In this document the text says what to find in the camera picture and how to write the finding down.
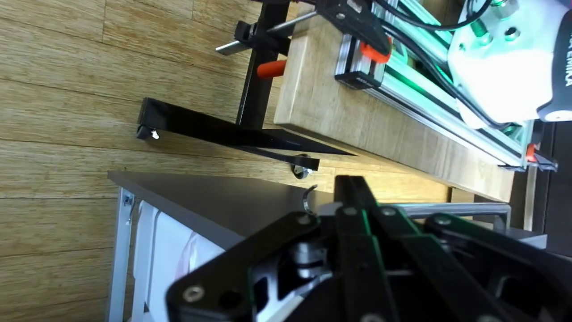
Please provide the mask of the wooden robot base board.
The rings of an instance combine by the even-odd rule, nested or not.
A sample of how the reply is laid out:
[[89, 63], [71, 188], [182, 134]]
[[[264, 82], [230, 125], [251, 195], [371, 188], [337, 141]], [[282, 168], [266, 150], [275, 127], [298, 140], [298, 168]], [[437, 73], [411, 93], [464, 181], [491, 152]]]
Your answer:
[[341, 34], [321, 18], [294, 27], [273, 123], [337, 147], [316, 181], [362, 175], [378, 199], [437, 202], [452, 190], [491, 200], [511, 197], [512, 174], [405, 116], [393, 106], [334, 79]]

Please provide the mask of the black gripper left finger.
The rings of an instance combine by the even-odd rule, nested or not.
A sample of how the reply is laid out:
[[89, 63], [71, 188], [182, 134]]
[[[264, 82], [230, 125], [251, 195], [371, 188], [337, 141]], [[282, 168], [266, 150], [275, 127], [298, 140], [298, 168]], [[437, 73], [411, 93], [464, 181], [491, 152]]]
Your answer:
[[319, 218], [289, 213], [226, 249], [166, 292], [167, 322], [257, 322], [323, 274]]

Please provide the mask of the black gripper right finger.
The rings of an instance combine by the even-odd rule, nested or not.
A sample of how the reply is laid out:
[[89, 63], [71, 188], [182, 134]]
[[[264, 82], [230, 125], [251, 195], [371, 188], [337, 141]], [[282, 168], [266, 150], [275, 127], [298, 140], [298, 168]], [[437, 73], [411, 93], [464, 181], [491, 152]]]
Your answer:
[[380, 263], [409, 265], [455, 322], [572, 322], [568, 259], [446, 213], [418, 227], [402, 209], [378, 206], [362, 177], [337, 175], [334, 199], [362, 215], [389, 247]]

